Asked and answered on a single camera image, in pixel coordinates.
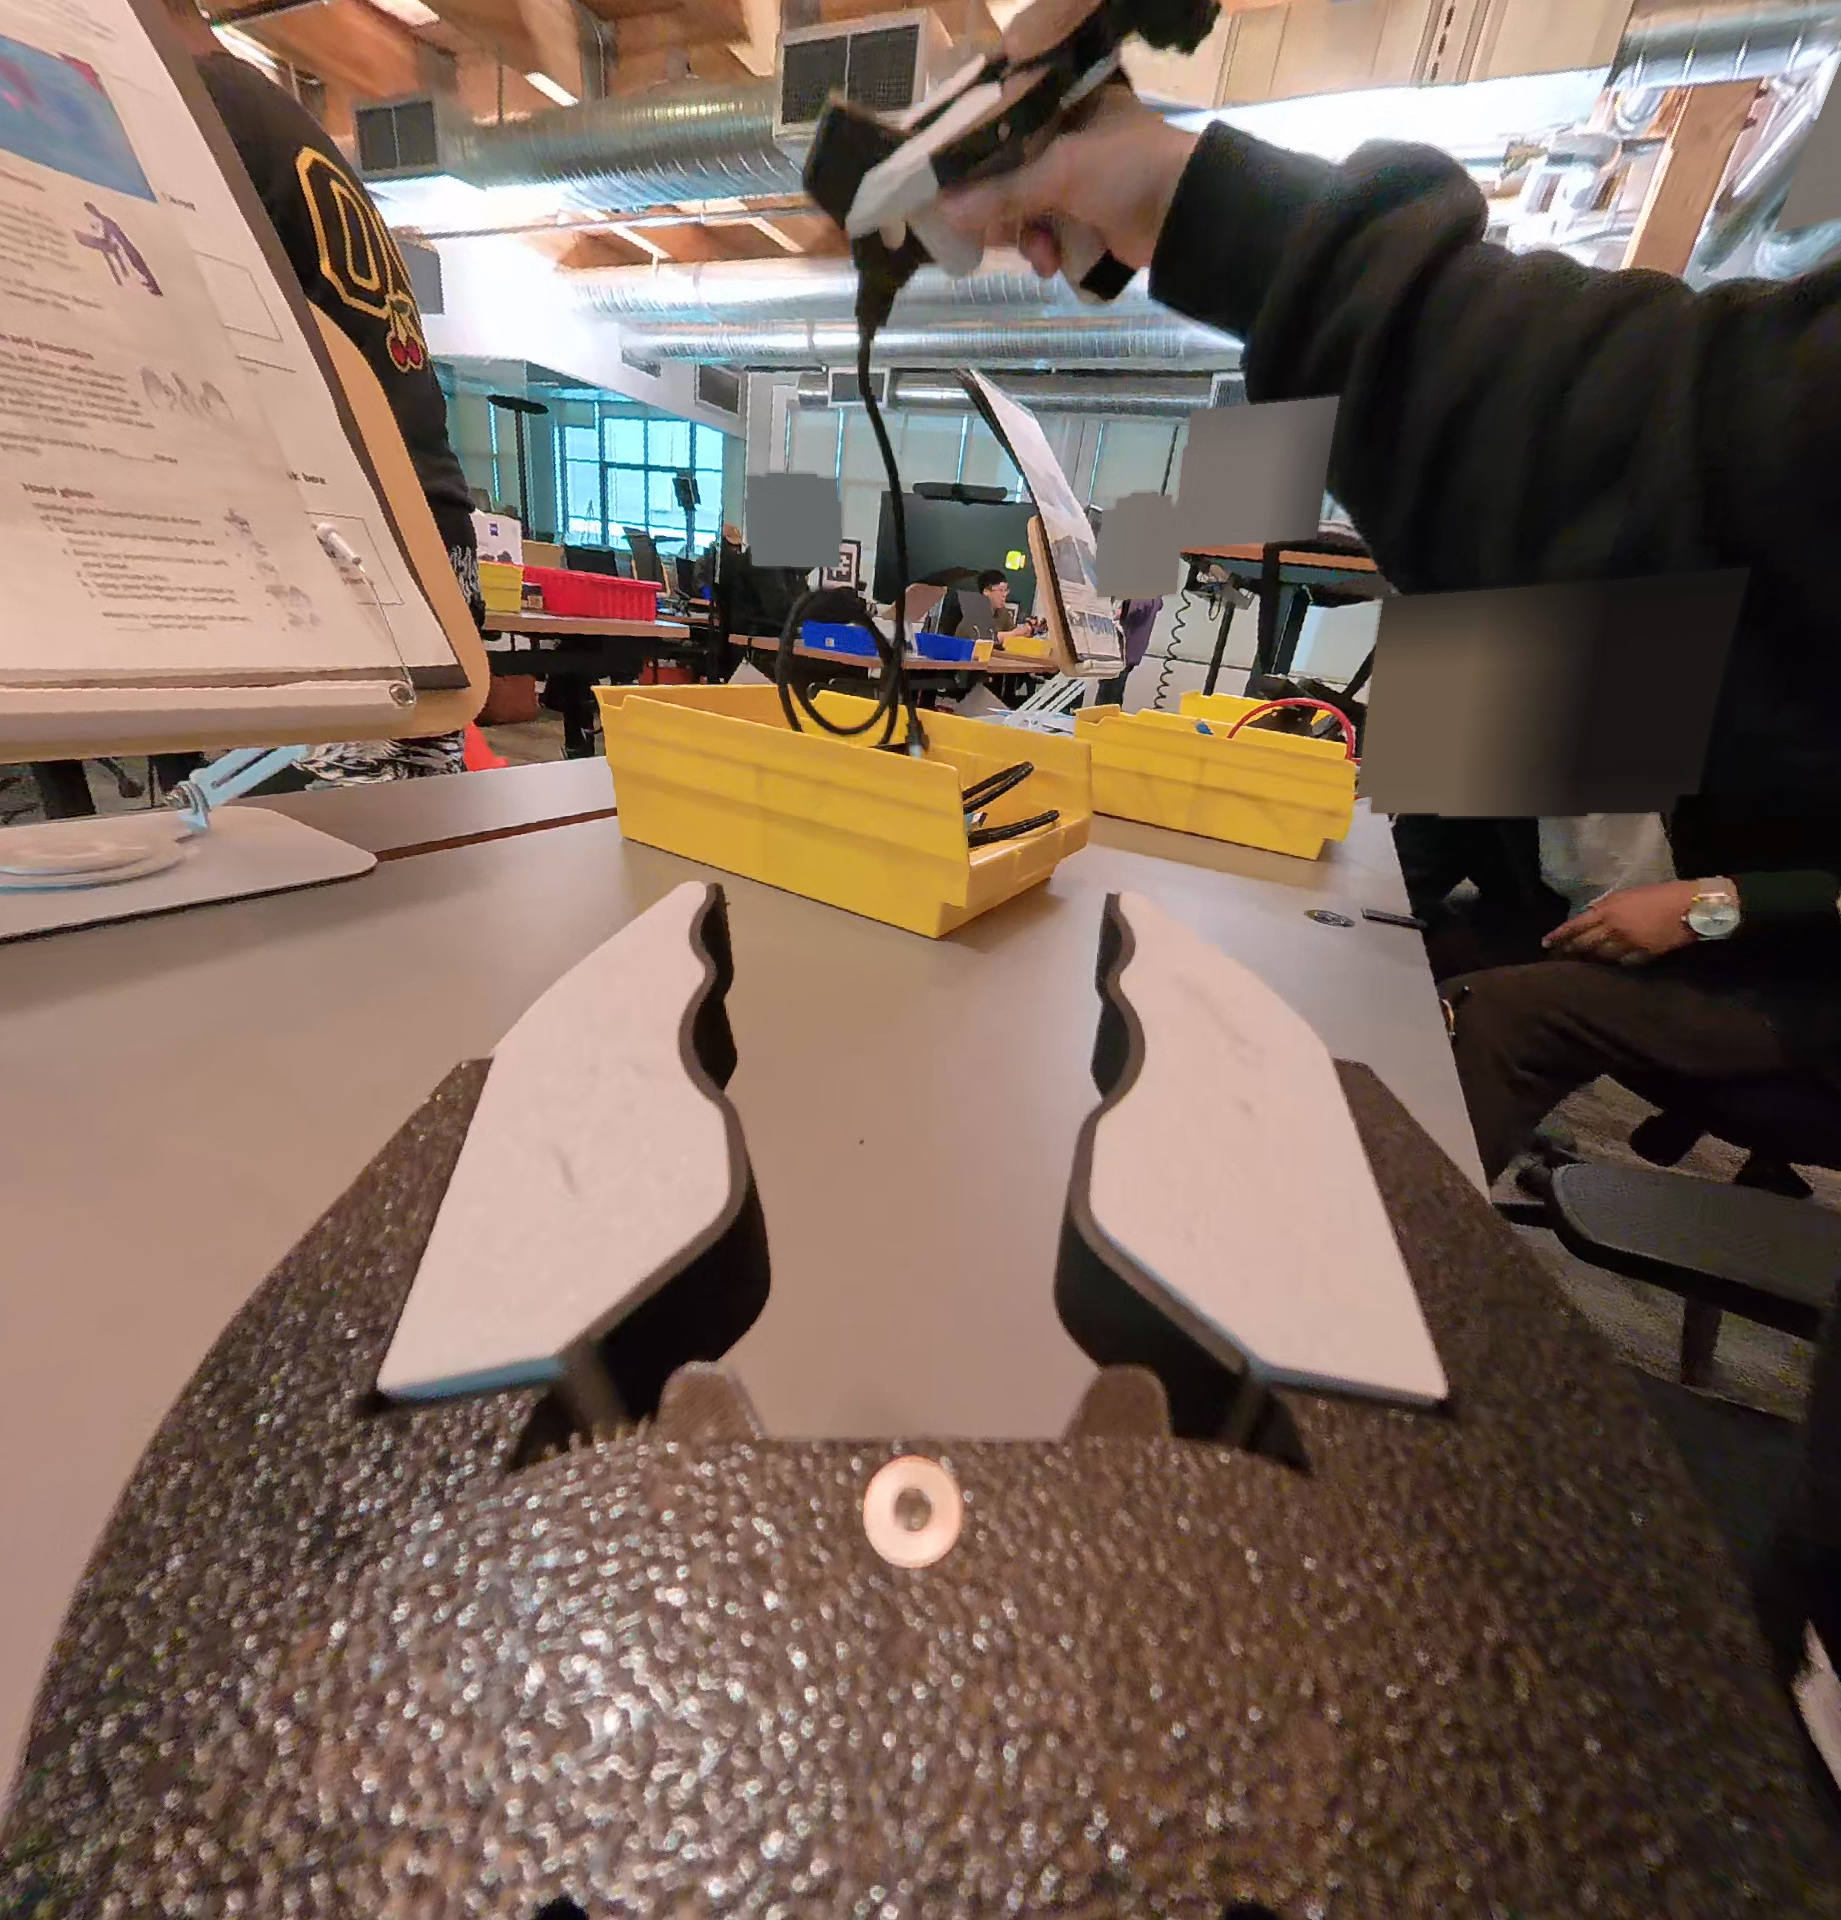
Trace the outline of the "black office chair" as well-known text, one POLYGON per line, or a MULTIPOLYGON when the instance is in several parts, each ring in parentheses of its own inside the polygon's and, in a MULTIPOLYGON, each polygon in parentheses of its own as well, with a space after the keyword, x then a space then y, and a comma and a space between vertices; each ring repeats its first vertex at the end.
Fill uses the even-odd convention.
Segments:
POLYGON ((1544 1220, 1583 1262, 1681 1299, 1679 1381, 1713 1381, 1723 1319, 1816 1340, 1841 1282, 1841 1216, 1652 1166, 1566 1162, 1544 1220))

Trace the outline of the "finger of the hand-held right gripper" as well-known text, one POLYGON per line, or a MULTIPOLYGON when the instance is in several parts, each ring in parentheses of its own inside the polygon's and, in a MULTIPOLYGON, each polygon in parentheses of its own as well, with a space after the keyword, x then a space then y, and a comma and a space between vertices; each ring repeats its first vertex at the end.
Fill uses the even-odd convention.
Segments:
POLYGON ((1002 146, 1002 108, 1002 77, 961 77, 899 119, 890 153, 853 189, 846 240, 909 225, 942 192, 972 179, 1002 146))

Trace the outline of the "person's right hand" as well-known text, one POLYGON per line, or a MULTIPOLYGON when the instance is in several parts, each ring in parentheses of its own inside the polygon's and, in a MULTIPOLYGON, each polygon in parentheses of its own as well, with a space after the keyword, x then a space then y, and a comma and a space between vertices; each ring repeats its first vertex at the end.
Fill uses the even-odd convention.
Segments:
POLYGON ((1128 272, 1154 262, 1195 141, 1128 86, 1102 86, 1029 163, 942 196, 939 215, 1081 289, 1108 254, 1128 272))

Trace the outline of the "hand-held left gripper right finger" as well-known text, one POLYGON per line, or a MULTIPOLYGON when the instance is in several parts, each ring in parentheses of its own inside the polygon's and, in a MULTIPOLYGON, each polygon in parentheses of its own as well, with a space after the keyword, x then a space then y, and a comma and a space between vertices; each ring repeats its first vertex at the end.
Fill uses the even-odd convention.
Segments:
POLYGON ((1319 1032, 1144 895, 1102 900, 1097 994, 1053 1274, 1081 1356, 1147 1373, 1170 1430, 1260 1430, 1284 1392, 1450 1410, 1319 1032))

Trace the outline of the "clear stand bracket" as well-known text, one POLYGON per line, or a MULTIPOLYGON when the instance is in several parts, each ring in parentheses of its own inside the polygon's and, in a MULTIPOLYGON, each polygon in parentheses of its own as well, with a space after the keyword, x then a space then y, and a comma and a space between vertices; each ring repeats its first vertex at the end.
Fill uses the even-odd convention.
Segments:
POLYGON ((175 841, 207 834, 212 814, 250 792, 267 784, 282 772, 300 766, 309 757, 304 743, 287 748, 234 748, 192 766, 179 784, 167 788, 175 841))

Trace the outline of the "yellow storage bin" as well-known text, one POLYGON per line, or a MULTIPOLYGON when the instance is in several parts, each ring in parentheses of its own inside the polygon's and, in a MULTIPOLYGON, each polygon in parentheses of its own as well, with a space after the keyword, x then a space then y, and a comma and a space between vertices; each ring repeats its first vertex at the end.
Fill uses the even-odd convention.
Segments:
POLYGON ((1081 708, 1094 811, 1235 847, 1319 859, 1349 834, 1358 735, 1344 708, 1183 695, 1179 709, 1081 708))
MULTIPOLYGON (((874 701, 823 690, 843 724, 874 701)), ((925 753, 787 730, 779 689, 602 686, 619 832, 866 920, 945 938, 1086 843, 1086 743, 918 709, 925 753)))

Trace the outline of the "person's black hoodie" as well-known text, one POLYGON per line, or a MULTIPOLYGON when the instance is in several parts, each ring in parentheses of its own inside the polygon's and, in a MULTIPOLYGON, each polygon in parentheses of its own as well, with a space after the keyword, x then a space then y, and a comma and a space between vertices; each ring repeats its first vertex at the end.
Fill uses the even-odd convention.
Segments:
POLYGON ((1730 279, 1684 324, 1661 421, 1670 547, 1748 571, 1748 593, 1677 855, 1734 878, 1841 873, 1841 262, 1730 279))

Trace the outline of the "red storage bin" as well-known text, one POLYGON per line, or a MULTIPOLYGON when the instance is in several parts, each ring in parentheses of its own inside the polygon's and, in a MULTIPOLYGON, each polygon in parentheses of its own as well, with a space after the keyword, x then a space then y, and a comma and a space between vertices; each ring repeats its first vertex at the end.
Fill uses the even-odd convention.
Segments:
POLYGON ((632 575, 526 564, 525 606, 547 616, 652 623, 662 616, 662 588, 632 575))

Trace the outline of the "brown standing desk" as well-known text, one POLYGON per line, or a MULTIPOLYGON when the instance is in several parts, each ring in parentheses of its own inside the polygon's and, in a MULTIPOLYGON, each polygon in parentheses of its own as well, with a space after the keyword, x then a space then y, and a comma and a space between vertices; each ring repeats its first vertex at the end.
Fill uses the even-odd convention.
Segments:
POLYGON ((1183 553, 1183 598, 1203 598, 1214 614, 1214 644, 1203 690, 1220 689, 1235 616, 1245 602, 1255 609, 1255 651, 1243 689, 1263 678, 1290 678, 1299 638, 1316 609, 1379 602, 1390 583, 1351 536, 1319 531, 1310 543, 1203 544, 1183 553))

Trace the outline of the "ceiling air vent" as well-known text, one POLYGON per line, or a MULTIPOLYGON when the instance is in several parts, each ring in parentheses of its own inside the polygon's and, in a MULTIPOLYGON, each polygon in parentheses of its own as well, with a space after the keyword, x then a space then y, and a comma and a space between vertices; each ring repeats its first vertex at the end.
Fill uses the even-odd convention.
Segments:
POLYGON ((880 13, 779 35, 773 134, 809 137, 833 96, 866 112, 907 112, 948 46, 933 10, 880 13))
POLYGON ((446 119, 430 93, 355 104, 355 164, 373 179, 438 177, 446 170, 446 119))

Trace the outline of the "person's right forearm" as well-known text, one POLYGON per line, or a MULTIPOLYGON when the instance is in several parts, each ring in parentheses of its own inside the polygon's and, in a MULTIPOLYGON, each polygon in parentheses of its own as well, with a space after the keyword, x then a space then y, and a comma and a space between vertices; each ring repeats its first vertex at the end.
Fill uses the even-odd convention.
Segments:
POLYGON ((1150 286, 1243 343, 1252 403, 1338 403, 1327 485, 1397 588, 1765 568, 1723 424, 1752 279, 1501 248, 1432 146, 1322 163, 1209 128, 1150 286))

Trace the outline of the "black square video adapter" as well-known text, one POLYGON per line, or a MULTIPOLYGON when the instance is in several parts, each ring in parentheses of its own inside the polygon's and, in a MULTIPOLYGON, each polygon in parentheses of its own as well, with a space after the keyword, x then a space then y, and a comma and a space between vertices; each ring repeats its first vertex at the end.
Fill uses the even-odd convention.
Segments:
MULTIPOLYGON (((863 207, 863 179, 884 155, 898 146, 898 131, 883 125, 866 108, 833 96, 818 114, 813 131, 809 155, 804 164, 804 187, 816 207, 823 207, 839 227, 846 225, 853 211, 863 207)), ((884 753, 925 753, 925 732, 918 724, 918 708, 907 686, 907 584, 909 584, 909 561, 907 561, 907 492, 899 483, 898 454, 884 428, 883 403, 871 388, 871 351, 874 335, 884 326, 898 291, 918 269, 918 244, 898 236, 884 240, 874 227, 850 236, 850 259, 858 269, 858 295, 853 295, 853 324, 858 324, 858 381, 866 421, 871 428, 880 459, 887 483, 890 505, 890 528, 894 528, 894 626, 884 628, 871 616, 866 621, 866 632, 874 644, 880 661, 880 695, 870 717, 858 724, 843 724, 816 708, 816 690, 801 678, 798 662, 798 632, 808 606, 816 593, 808 588, 798 604, 787 609, 787 623, 781 632, 781 644, 773 662, 773 683, 779 689, 779 708, 787 720, 792 732, 801 732, 808 724, 816 732, 836 738, 874 735, 874 748, 884 753)))

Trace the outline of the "black computer monitor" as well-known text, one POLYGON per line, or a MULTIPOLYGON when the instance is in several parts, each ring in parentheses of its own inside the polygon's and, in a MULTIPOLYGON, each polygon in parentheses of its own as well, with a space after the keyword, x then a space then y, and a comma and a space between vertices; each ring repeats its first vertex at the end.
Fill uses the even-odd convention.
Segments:
POLYGON ((904 583, 972 584, 982 574, 1002 571, 1009 602, 1035 609, 1035 561, 1029 552, 1031 501, 961 501, 948 494, 899 494, 907 518, 907 574, 898 568, 894 494, 880 498, 874 571, 870 598, 890 604, 904 583))

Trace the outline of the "grey desk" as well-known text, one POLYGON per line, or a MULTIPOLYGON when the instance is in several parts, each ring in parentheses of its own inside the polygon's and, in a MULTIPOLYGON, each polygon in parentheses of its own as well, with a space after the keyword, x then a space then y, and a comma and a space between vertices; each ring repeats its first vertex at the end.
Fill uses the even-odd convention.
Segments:
MULTIPOLYGON (((692 867, 591 760, 346 792, 406 849, 355 881, 0 947, 0 1763, 164 1404, 267 1267, 464 1058, 692 867)), ((1368 1063, 1464 1171, 1386 820, 1322 862, 1099 822, 948 940, 732 878, 773 1295, 735 1364, 792 1434, 1045 1434, 1086 1110, 1099 908, 1147 895, 1368 1063), (1310 908, 1355 915, 1319 925, 1310 908)))

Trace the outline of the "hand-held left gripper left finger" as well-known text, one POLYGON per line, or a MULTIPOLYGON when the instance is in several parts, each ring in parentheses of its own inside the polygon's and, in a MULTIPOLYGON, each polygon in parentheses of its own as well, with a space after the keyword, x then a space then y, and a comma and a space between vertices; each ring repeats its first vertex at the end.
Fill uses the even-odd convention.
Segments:
POLYGON ((545 1387, 580 1426, 652 1419, 769 1299, 729 1080, 725 895, 680 881, 499 1040, 406 1310, 393 1404, 545 1387))

